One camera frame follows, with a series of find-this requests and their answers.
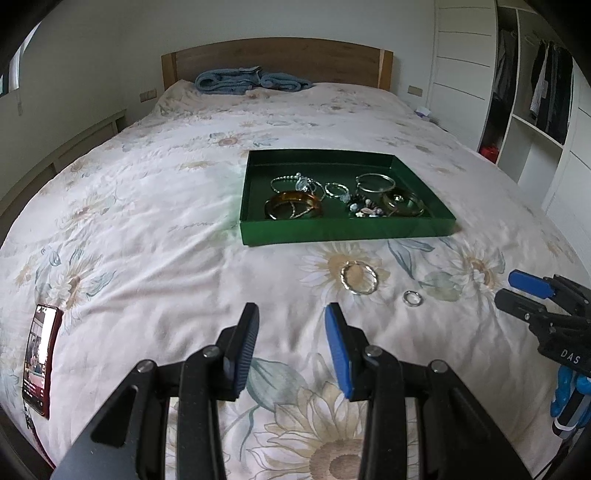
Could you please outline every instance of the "small box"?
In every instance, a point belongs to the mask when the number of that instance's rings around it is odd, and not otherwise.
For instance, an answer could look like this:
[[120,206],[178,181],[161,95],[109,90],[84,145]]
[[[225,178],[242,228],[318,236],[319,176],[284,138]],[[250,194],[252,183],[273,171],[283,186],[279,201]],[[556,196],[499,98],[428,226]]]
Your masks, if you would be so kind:
[[[343,184],[351,194],[355,177],[382,173],[417,195],[425,212],[419,217],[356,218],[340,200],[326,197],[320,218],[266,219],[265,202],[275,195],[271,180],[298,172],[322,185]],[[455,223],[443,202],[394,155],[346,150],[252,150],[248,155],[240,212],[244,245],[446,236]]]

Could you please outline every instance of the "white cabinet door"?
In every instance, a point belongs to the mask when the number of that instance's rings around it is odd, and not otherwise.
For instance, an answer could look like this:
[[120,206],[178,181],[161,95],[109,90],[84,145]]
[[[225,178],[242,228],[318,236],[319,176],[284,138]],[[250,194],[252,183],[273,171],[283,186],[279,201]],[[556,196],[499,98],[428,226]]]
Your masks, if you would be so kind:
[[591,274],[591,87],[576,65],[573,79],[569,134],[543,207]]
[[495,79],[495,0],[437,0],[431,117],[477,150],[486,125]]

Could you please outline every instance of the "electrical outlet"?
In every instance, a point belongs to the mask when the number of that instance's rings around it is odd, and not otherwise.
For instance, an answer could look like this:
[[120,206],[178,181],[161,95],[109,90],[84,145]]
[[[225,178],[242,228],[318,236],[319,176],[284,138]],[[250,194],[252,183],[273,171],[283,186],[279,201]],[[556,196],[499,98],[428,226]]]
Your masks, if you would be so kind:
[[156,98],[157,96],[158,96],[158,93],[157,93],[156,89],[148,90],[147,92],[142,92],[139,94],[139,101],[140,101],[140,103],[147,102],[148,100],[152,100],[152,99]]
[[419,88],[419,87],[413,87],[412,85],[409,85],[408,87],[408,93],[410,93],[411,95],[416,95],[418,97],[422,97],[423,96],[423,89]]

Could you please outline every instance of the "jewelry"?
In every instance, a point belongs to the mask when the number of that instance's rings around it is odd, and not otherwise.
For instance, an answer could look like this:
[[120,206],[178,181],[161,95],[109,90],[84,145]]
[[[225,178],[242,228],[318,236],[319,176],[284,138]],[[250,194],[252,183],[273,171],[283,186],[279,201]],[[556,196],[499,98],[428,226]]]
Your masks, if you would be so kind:
[[[337,191],[341,190],[342,193],[331,192],[330,189]],[[351,194],[349,193],[349,189],[345,185],[342,185],[340,183],[327,183],[326,185],[324,185],[324,191],[329,197],[339,199],[343,203],[349,203],[351,200]]]
[[349,210],[359,218],[376,218],[384,216],[384,211],[379,205],[373,200],[368,199],[365,195],[353,195],[347,206],[349,207]]
[[[363,185],[362,185],[363,181],[368,178],[383,179],[383,180],[386,180],[390,185],[388,187],[384,187],[384,188],[376,189],[376,190],[370,189],[367,187],[363,187]],[[359,175],[358,177],[355,177],[355,181],[357,182],[358,190],[361,190],[366,193],[384,193],[384,192],[388,192],[388,191],[392,190],[396,186],[396,181],[394,179],[391,179],[390,177],[388,177],[387,175],[383,175],[382,173],[364,173],[363,175]]]
[[402,295],[402,301],[409,307],[418,307],[423,303],[423,297],[421,297],[420,293],[414,290],[407,290]]
[[[349,282],[347,282],[347,272],[354,265],[358,265],[358,266],[364,268],[371,275],[372,282],[371,282],[371,287],[369,288],[369,290],[355,290],[349,284]],[[340,282],[353,295],[371,295],[374,291],[376,291],[378,289],[378,285],[379,285],[378,274],[375,272],[375,270],[371,266],[369,266],[367,263],[362,262],[360,260],[348,261],[343,266],[343,268],[340,269]]]
[[425,212],[425,203],[413,192],[396,187],[381,195],[388,216],[418,217]]
[[282,177],[276,177],[271,180],[271,188],[275,193],[281,193],[280,190],[277,190],[273,185],[276,181],[294,181],[295,182],[295,191],[297,192],[304,192],[304,193],[311,193],[312,195],[316,194],[316,190],[320,187],[322,191],[322,195],[320,196],[320,201],[324,200],[326,193],[322,185],[314,179],[310,177],[304,177],[301,173],[296,173],[295,175],[283,175]]
[[[301,218],[307,213],[311,213],[312,216],[322,216],[322,204],[320,203],[320,199],[310,193],[298,192],[297,190],[281,192],[268,199],[265,202],[265,216],[271,220],[288,220],[277,218],[275,215],[275,209],[286,203],[291,203],[292,208],[292,214],[289,217],[289,220]],[[298,203],[306,205],[306,209],[303,212],[296,214],[295,204]]]

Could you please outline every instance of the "open shelf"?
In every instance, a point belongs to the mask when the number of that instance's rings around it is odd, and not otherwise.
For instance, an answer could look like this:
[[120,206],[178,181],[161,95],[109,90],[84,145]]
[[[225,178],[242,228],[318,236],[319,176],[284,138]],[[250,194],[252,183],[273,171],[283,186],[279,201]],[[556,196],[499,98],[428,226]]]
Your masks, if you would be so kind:
[[520,186],[532,205],[541,206],[562,151],[556,140],[512,115],[497,165]]
[[542,132],[542,130],[540,130],[538,127],[536,127],[534,124],[530,123],[529,120],[526,120],[525,118],[521,118],[520,116],[516,115],[513,113],[513,118],[515,118],[515,120],[518,120],[520,122],[523,122],[523,124],[527,125],[528,127],[532,128],[534,130],[534,132],[536,132],[538,135],[541,135],[542,137],[544,137],[545,139],[547,139],[548,141],[552,142],[554,145],[556,145],[559,149],[563,149],[564,145],[562,145],[560,142],[556,141],[554,138],[552,138],[551,136],[549,136],[546,132]]

